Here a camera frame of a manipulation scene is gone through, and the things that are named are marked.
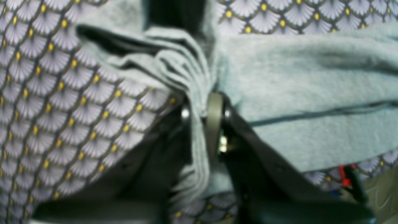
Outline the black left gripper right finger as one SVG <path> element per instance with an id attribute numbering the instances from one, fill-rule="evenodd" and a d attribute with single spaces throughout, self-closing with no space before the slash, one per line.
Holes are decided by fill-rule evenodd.
<path id="1" fill-rule="evenodd" d="M 238 203 L 236 224 L 374 224 L 354 169 L 346 170 L 354 202 L 320 190 L 260 140 L 223 93 L 211 93 L 205 137 L 211 164 L 227 167 Z"/>

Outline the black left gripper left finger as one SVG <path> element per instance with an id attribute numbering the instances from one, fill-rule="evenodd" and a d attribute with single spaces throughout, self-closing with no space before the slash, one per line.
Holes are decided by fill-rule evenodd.
<path id="1" fill-rule="evenodd" d="M 103 176 L 71 196 L 41 203 L 33 224 L 168 224 L 168 197 L 191 160 L 191 111 L 172 110 Z"/>

